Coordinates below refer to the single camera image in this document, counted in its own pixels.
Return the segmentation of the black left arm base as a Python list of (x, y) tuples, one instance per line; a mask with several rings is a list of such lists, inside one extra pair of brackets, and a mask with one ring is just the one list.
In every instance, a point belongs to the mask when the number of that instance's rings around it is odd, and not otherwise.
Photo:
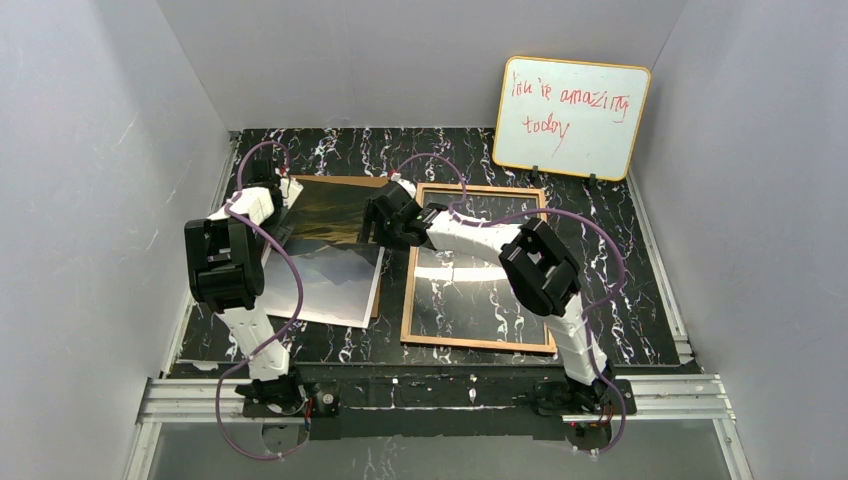
[(247, 418), (305, 417), (332, 418), (339, 413), (341, 389), (337, 382), (306, 382), (297, 374), (273, 381), (252, 380), (238, 385)]

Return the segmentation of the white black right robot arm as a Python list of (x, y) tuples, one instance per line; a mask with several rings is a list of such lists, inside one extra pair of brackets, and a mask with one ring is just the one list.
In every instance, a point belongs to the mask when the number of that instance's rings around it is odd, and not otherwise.
[(581, 295), (581, 267), (544, 212), (478, 219), (453, 205), (421, 205), (413, 183), (394, 177), (366, 200), (358, 239), (391, 249), (452, 251), (500, 266), (518, 302), (552, 333), (566, 377), (586, 386), (610, 384)]

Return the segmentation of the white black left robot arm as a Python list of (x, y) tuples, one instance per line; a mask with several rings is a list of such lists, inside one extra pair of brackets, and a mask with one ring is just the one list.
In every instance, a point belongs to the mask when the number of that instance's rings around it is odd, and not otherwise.
[(291, 234), (285, 216), (302, 191), (280, 175), (270, 160), (243, 171), (243, 189), (215, 213), (188, 221), (183, 229), (188, 283), (194, 300), (216, 313), (248, 359), (253, 381), (271, 382), (289, 374), (290, 354), (278, 340), (260, 352), (274, 330), (259, 296), (264, 291), (267, 240), (244, 217), (282, 244)]

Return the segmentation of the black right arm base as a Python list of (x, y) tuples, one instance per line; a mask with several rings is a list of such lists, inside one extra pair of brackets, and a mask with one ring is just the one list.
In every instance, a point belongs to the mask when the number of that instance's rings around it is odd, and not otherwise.
[(536, 382), (527, 394), (529, 405), (536, 413), (543, 416), (556, 415), (589, 415), (599, 419), (603, 410), (613, 407), (613, 414), (627, 415), (637, 413), (635, 393), (627, 380), (615, 379), (613, 385), (618, 389), (618, 396), (612, 388), (601, 380), (596, 380), (591, 386), (577, 381), (544, 380)]

